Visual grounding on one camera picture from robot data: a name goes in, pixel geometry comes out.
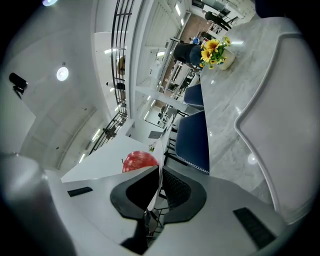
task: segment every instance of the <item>marble table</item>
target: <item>marble table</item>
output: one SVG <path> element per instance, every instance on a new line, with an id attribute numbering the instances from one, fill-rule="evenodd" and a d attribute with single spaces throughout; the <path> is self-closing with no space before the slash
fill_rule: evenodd
<path id="1" fill-rule="evenodd" d="M 225 179 L 253 192 L 262 187 L 269 193 L 264 175 L 256 164 L 249 164 L 250 150 L 237 134 L 234 123 L 253 97 L 271 62 L 277 38 L 282 33 L 297 32 L 287 18 L 252 20 L 227 32 L 236 56 L 227 70 L 205 67 L 200 76 L 208 135 L 210 176 Z"/>

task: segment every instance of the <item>black slot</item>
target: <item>black slot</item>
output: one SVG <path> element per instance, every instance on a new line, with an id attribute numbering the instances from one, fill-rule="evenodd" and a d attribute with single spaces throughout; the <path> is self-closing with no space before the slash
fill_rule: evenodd
<path id="1" fill-rule="evenodd" d="M 276 239 L 248 208 L 236 209 L 233 213 L 259 249 L 262 249 Z"/>
<path id="2" fill-rule="evenodd" d="M 79 196 L 79 195 L 82 195 L 82 194 L 85 194 L 85 193 L 88 193 L 88 192 L 91 192 L 91 191 L 93 191 L 93 189 L 91 187 L 85 186 L 85 187 L 82 187 L 82 188 L 69 190 L 68 194 L 72 198 L 72 197 Z"/>

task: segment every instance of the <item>black railing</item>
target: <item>black railing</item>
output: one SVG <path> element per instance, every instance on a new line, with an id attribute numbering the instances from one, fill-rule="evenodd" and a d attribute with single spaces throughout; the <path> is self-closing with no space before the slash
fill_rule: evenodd
<path id="1" fill-rule="evenodd" d="M 126 36 L 135 0 L 117 0 L 111 36 L 111 69 L 117 111 L 127 115 L 126 101 Z"/>
<path id="2" fill-rule="evenodd" d="M 108 141 L 112 140 L 116 137 L 117 132 L 124 125 L 125 121 L 128 119 L 127 115 L 121 112 L 118 112 L 111 122 L 107 125 L 106 128 L 103 129 L 102 134 L 97 139 L 93 148 L 91 149 L 89 155 L 91 155 L 94 151 L 101 148 Z"/>

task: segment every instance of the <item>navy blue chair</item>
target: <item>navy blue chair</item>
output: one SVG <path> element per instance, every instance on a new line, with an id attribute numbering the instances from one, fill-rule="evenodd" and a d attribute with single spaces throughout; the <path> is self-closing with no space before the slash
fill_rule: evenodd
<path id="1" fill-rule="evenodd" d="M 175 154 L 188 165 L 209 175 L 209 146 L 204 110 L 180 120 L 175 139 Z"/>
<path id="2" fill-rule="evenodd" d="M 184 93 L 184 102 L 198 110 L 204 109 L 204 100 L 202 98 L 201 84 L 188 87 Z"/>

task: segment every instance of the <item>flower vase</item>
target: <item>flower vase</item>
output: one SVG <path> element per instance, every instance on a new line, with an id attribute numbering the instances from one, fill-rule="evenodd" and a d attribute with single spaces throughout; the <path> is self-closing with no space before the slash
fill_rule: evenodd
<path id="1" fill-rule="evenodd" d="M 226 48 L 223 50 L 222 56 L 226 57 L 226 59 L 222 64 L 218 64 L 217 66 L 221 70 L 227 70 L 231 66 L 231 64 L 235 61 L 236 56 L 234 55 L 233 52 L 229 51 Z"/>

